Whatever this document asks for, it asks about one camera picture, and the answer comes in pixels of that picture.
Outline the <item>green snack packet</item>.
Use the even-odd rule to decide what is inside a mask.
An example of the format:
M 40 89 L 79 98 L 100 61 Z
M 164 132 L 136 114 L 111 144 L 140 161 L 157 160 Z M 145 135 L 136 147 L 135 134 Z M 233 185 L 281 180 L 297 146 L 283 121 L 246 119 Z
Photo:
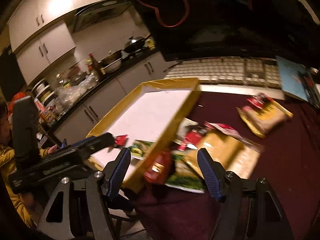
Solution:
M 202 180 L 183 161 L 183 156 L 172 154 L 171 157 L 174 162 L 174 172 L 169 176 L 165 185 L 191 193 L 204 193 Z

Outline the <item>black pens bundle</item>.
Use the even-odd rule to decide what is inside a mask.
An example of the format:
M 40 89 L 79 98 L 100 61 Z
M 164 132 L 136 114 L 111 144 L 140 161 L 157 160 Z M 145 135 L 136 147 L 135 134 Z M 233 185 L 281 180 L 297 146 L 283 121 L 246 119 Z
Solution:
M 319 109 L 319 91 L 311 75 L 308 72 L 298 72 L 298 76 L 305 90 L 308 102 L 316 109 Z

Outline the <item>light blue notebook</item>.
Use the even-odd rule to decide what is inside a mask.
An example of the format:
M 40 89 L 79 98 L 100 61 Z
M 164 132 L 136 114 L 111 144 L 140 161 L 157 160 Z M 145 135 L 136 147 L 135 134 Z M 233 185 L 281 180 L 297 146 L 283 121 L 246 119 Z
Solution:
M 308 101 L 305 89 L 299 77 L 299 73 L 305 73 L 305 68 L 301 64 L 294 63 L 279 56 L 276 56 L 276 61 L 279 69 L 282 91 L 290 97 Z

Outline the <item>range hood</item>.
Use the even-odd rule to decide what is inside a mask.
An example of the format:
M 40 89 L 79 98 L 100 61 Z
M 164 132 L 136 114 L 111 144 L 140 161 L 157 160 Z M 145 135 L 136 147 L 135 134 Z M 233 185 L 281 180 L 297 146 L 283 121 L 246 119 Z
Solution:
M 65 23 L 71 33 L 77 33 L 97 23 L 123 14 L 129 7 L 129 0 L 103 0 L 80 7 L 65 16 Z

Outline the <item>dark sauce bottle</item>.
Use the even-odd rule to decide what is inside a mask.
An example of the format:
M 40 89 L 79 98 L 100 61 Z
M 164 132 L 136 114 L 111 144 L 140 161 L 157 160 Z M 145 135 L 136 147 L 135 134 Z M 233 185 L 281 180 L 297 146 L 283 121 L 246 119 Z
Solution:
M 91 60 L 92 60 L 93 68 L 95 69 L 95 71 L 97 72 L 97 75 L 98 75 L 99 78 L 101 79 L 104 74 L 103 74 L 103 72 L 101 71 L 100 63 L 94 58 L 94 56 L 93 56 L 92 53 L 89 54 L 89 57 L 90 57 Z

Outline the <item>gold cardboard box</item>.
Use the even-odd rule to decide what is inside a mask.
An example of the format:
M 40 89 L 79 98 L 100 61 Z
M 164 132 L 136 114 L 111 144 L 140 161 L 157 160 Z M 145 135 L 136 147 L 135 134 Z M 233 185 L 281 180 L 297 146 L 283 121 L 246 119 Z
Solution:
M 151 141 L 143 160 L 132 160 L 122 187 L 138 193 L 145 184 L 144 172 L 159 152 L 174 139 L 181 121 L 190 113 L 201 94 L 197 78 L 162 79 L 143 82 L 117 103 L 90 130 L 88 137 L 104 133 L 128 135 Z

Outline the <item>steel mixing bowl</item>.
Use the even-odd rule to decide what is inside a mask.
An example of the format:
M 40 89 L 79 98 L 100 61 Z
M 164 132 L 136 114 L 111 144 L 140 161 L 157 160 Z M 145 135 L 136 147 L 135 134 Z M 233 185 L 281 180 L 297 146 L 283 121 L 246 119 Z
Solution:
M 99 62 L 102 73 L 109 74 L 120 68 L 122 58 L 122 50 L 117 50 L 113 53 L 109 51 L 109 55 Z

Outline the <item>dark red table cloth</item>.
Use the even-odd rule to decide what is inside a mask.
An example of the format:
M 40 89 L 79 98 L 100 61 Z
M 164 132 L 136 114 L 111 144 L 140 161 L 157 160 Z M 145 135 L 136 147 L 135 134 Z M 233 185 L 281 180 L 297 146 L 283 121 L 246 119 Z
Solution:
M 292 113 L 264 137 L 255 135 L 239 110 L 249 97 L 202 92 L 188 118 L 199 124 L 225 124 L 260 146 L 233 172 L 256 181 L 265 178 L 274 189 L 294 239 L 319 239 L 319 110 L 286 97 L 279 103 Z M 221 212 L 220 202 L 204 193 L 146 184 L 134 200 L 138 218 L 152 239 L 208 239 Z

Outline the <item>black monitor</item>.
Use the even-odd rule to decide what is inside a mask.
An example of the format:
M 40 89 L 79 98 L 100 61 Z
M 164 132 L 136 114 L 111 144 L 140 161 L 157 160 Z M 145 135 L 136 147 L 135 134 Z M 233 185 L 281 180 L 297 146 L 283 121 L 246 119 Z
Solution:
M 319 60 L 319 0 L 131 0 L 167 61 Z

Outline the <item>beige computer keyboard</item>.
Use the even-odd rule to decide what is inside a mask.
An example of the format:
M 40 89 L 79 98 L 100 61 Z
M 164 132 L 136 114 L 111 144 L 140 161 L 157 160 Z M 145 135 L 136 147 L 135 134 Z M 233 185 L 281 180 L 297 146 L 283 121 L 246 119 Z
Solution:
M 182 61 L 165 71 L 166 79 L 197 78 L 214 85 L 241 85 L 281 89 L 275 59 L 214 57 Z

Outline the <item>red golden crown snack bar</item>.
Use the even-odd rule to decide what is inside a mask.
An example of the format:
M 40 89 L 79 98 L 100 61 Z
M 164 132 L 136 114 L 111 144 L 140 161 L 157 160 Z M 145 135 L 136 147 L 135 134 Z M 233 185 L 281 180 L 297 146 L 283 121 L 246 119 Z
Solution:
M 144 179 L 151 184 L 164 185 L 171 172 L 172 163 L 169 150 L 160 152 L 152 165 L 144 172 Z

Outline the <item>tan biscuit pack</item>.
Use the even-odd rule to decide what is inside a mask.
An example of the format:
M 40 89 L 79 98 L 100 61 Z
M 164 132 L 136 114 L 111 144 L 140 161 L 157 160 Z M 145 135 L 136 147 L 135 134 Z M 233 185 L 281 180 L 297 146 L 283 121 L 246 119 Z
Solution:
M 226 135 L 213 130 L 204 135 L 189 135 L 185 142 L 190 150 L 183 161 L 200 177 L 203 177 L 197 163 L 197 152 L 205 148 L 214 161 L 220 162 L 226 171 L 248 179 L 263 152 L 263 147 L 244 137 Z

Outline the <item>small red black snack packet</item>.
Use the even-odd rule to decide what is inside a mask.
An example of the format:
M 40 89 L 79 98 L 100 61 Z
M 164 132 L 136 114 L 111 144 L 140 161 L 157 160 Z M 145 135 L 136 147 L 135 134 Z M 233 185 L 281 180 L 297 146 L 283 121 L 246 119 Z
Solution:
M 259 93 L 255 96 L 250 97 L 247 101 L 258 109 L 263 109 L 268 104 L 270 104 L 273 99 L 266 95 L 265 93 Z

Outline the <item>large yellow biscuit pack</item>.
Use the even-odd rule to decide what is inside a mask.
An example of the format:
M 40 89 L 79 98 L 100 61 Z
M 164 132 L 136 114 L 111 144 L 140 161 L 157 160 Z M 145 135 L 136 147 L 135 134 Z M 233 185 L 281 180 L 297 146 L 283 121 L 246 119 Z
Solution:
M 278 124 L 293 117 L 290 111 L 275 100 L 263 109 L 258 109 L 248 102 L 247 105 L 237 108 L 237 111 L 249 129 L 260 138 L 264 138 Z

